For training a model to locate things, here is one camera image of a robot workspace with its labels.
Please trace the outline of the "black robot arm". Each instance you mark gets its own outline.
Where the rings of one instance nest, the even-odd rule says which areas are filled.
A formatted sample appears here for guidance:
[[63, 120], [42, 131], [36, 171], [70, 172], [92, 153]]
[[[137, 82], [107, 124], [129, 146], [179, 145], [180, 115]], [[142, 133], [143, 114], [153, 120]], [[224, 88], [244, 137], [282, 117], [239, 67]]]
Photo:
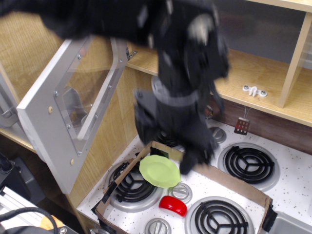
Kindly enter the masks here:
[[38, 14], [63, 39], [98, 35], [125, 39], [158, 53], [152, 91], [135, 94], [136, 129], [149, 143], [172, 135], [185, 149], [180, 172], [209, 164], [217, 147], [205, 123], [214, 97], [223, 101], [215, 80], [229, 72], [228, 48], [219, 32], [219, 16], [210, 0], [3, 0], [1, 15]]

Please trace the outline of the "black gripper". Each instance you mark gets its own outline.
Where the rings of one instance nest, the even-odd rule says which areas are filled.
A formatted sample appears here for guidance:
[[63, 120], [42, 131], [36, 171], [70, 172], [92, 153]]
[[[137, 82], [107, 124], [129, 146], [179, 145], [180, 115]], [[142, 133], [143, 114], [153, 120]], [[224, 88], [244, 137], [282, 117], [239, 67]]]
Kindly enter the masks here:
[[162, 103], [151, 91], [134, 91], [135, 125], [140, 140], [148, 144], [164, 131], [184, 147], [179, 170], [187, 175], [198, 164], [210, 165], [217, 148], [216, 140], [196, 104], [170, 106]]

